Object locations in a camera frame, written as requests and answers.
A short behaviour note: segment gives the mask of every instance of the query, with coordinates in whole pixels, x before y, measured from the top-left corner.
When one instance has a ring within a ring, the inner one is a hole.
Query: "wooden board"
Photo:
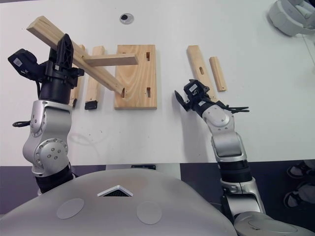
[[[204,86],[208,86],[210,90],[208,95],[213,102],[217,102],[216,92],[210,81],[210,76],[206,64],[202,58],[201,51],[198,45],[190,45],[187,48],[187,55],[192,69],[193,76],[196,80],[199,80],[203,83]]]
[[[225,83],[225,79],[223,76],[223,72],[222,72],[222,69],[220,66],[219,59],[217,57],[210,57],[209,61],[210,61],[213,76],[214,76],[215,81],[216,81],[217,90],[218,91],[226,91],[227,86]]]
[[[116,66],[116,78],[125,90],[115,94],[115,109],[156,109],[155,45],[118,45],[117,53],[135,53],[139,64]]]
[[[79,47],[85,51],[85,47],[83,45],[79,45]],[[81,88],[81,79],[82,79],[81,77],[82,76],[78,77],[77,87],[74,87],[73,89],[71,89],[69,106],[73,108],[75,107],[75,104],[77,103],[77,100],[79,99],[79,92]]]
[[[44,16],[37,17],[36,20],[29,25],[27,30],[55,50],[57,49],[59,40],[64,36],[64,33]],[[90,55],[73,41],[72,45],[74,49],[73,63],[75,65],[84,69],[87,74],[91,75],[109,90],[122,94],[124,86],[118,82],[114,76],[103,67],[92,67],[88,65],[82,58],[88,59]]]
[[[103,55],[105,54],[105,48],[103,46],[93,47],[92,55]],[[85,96],[85,110],[93,110],[97,108],[99,100],[99,82],[96,81],[92,76],[89,76],[88,89]]]
[[[90,56],[89,59],[84,59],[84,61],[90,66],[137,65],[138,64],[137,56],[134,53]]]

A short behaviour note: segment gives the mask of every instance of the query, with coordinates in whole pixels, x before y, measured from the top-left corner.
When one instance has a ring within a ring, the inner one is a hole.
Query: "wood grain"
[[[217,85],[217,90],[218,91],[226,91],[227,86],[225,83],[225,79],[223,76],[223,72],[222,72],[222,69],[220,66],[219,59],[217,57],[210,57],[209,61],[210,61],[212,73],[213,73],[213,76],[215,78],[215,82]]]
[[[83,45],[79,45],[79,47],[85,51],[85,47]],[[71,107],[75,107],[78,99],[79,99],[79,93],[80,93],[80,88],[81,88],[81,78],[82,76],[78,77],[78,83],[77,83],[77,87],[74,87],[73,89],[71,89],[71,93],[70,93],[70,101],[69,101],[69,106]]]
[[[57,49],[59,40],[64,36],[64,33],[44,16],[36,18],[36,20],[29,25],[27,30],[55,50]],[[114,76],[103,67],[92,67],[88,65],[82,57],[88,59],[90,57],[89,54],[82,50],[73,41],[72,45],[74,49],[73,63],[75,65],[84,69],[87,74],[92,76],[109,90],[115,91],[118,94],[122,93],[124,86],[116,80]]]
[[[93,47],[92,55],[103,55],[105,54],[105,48],[103,46]],[[96,81],[92,76],[89,76],[87,93],[85,95],[85,110],[92,110],[97,108],[99,100],[99,82]]]
[[[83,60],[90,66],[111,66],[111,65],[137,65],[138,59],[134,53],[113,54],[103,56],[91,56]]]
[[[117,53],[135,53],[138,65],[116,66],[116,78],[125,91],[115,94],[115,109],[156,109],[155,45],[118,45]]]
[[[214,102],[217,102],[218,99],[216,96],[216,92],[211,83],[210,76],[208,74],[207,67],[203,60],[199,46],[198,45],[188,46],[187,55],[194,78],[203,83],[204,86],[209,87],[210,90],[208,91],[208,95],[210,96],[210,99]]]

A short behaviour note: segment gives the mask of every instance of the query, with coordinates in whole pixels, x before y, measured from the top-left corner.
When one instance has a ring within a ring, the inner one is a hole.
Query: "round hole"
[[[120,16],[119,20],[122,24],[129,25],[133,22],[134,17],[130,13],[124,13],[123,15]]]
[[[120,19],[122,19],[123,21],[125,21],[126,19],[128,19],[128,16],[127,16],[126,14],[124,14],[124,15],[122,15],[122,16],[120,17]]]

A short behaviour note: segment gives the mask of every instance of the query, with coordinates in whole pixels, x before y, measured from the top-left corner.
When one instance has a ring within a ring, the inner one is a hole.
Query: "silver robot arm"
[[[223,214],[234,224],[240,236],[315,236],[304,228],[272,219],[266,215],[255,178],[252,177],[242,139],[234,130],[234,113],[248,112],[248,107],[231,108],[212,102],[209,88],[198,80],[184,87],[188,101],[175,91],[186,111],[196,111],[212,133],[211,144],[221,174]]]
[[[67,34],[58,42],[56,51],[51,49],[48,61],[42,64],[37,64],[36,57],[24,49],[8,58],[20,75],[37,84],[39,100],[33,103],[31,120],[16,122],[13,126],[30,125],[23,155],[32,163],[39,194],[74,177],[67,156],[72,110],[68,103],[70,91],[84,71],[72,68],[72,59],[73,46]]]

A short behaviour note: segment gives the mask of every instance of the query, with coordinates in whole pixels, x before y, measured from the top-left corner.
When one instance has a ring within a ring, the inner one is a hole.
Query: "white table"
[[[235,116],[249,161],[314,158],[315,65],[302,36],[287,37],[268,22],[274,1],[0,4],[0,165],[29,165],[22,156],[29,129],[11,124],[30,118],[35,83],[19,76],[7,57],[25,48],[39,62],[48,59],[48,46],[26,31],[40,15],[89,52],[104,45],[113,54],[118,44],[155,44],[157,49],[157,110],[115,111],[113,92],[103,88],[98,109],[85,111],[85,81],[68,137],[72,165],[215,162],[206,124],[174,97],[174,90],[183,94],[192,78],[188,45],[200,46],[211,77],[208,58],[219,57],[228,91],[218,97],[231,106],[250,107],[250,113]],[[128,26],[119,22],[126,12],[135,17]]]

